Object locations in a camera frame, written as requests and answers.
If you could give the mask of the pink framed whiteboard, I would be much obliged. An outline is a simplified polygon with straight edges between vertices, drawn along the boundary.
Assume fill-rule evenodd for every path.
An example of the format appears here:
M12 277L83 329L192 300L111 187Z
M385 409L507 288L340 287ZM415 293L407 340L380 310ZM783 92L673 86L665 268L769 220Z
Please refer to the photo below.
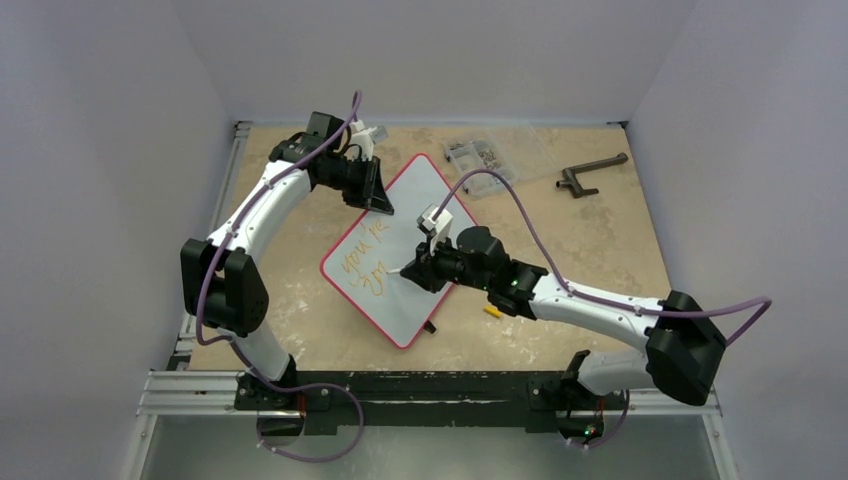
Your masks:
M452 289L427 292L399 274L426 241L417 219L431 204L439 205L451 186L424 153L410 159L386 186L395 212L361 214L327 252L323 277L396 347L411 345Z

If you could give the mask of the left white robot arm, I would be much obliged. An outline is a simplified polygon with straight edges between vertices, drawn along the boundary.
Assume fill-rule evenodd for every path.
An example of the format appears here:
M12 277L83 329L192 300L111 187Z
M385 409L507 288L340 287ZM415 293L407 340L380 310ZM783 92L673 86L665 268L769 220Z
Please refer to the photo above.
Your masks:
M199 331L217 333L199 335L198 343L228 343L272 408L292 405L299 386L295 360L264 323L269 294L258 268L261 257L318 186L339 191L350 207L393 214L374 154L386 137L384 127L368 127L354 114L341 119L313 113L303 131L272 148L262 176L234 213L206 239L189 239L180 250L186 311Z

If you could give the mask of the yellow marker cap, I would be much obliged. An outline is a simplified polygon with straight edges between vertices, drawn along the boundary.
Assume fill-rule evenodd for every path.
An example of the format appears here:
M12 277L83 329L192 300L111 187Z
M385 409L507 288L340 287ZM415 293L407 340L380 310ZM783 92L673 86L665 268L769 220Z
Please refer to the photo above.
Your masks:
M502 313L494 306L486 306L483 311L494 318L501 318Z

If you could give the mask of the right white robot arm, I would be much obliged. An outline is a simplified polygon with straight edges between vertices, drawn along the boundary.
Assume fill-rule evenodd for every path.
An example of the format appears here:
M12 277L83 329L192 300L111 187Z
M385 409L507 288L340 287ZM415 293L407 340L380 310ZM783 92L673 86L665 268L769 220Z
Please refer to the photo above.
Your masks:
M483 226L463 230L456 242L420 243L400 275L431 293L447 283L481 290L506 315L558 321L628 345L624 352L575 355L561 392L576 407L616 390L651 387L702 406L727 348L690 296L673 291L665 300L628 297L566 284L541 266L511 258Z

